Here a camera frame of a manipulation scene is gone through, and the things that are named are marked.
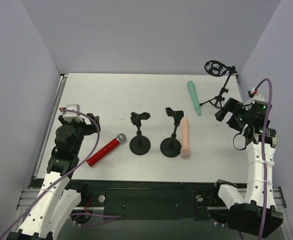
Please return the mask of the pink microphone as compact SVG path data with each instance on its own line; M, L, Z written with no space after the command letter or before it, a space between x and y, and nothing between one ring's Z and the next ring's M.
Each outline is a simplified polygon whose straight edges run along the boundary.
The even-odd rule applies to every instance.
M189 136L189 121L186 117L182 118L182 144L180 155L183 159L188 159L191 155L190 136Z

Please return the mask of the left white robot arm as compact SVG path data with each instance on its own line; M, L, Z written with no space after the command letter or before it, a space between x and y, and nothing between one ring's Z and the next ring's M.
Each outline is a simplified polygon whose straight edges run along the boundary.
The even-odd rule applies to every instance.
M74 183L73 172L82 165L79 152L85 136L100 134L99 116L61 108L61 126L55 131L54 148L48 161L42 187L34 202L20 216L17 231L8 240L54 240L73 208L87 200L85 183Z

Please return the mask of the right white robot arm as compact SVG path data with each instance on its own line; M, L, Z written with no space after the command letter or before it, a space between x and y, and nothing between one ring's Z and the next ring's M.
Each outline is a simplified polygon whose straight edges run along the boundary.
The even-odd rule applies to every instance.
M227 207L227 224L239 232L268 237L282 223L283 214L277 211L273 191L274 154L277 132L266 120L268 103L263 100L242 102L229 98L215 114L221 122L227 113L230 128L245 138L244 150L248 156L248 174L245 195L242 196L236 184L217 180L214 198Z

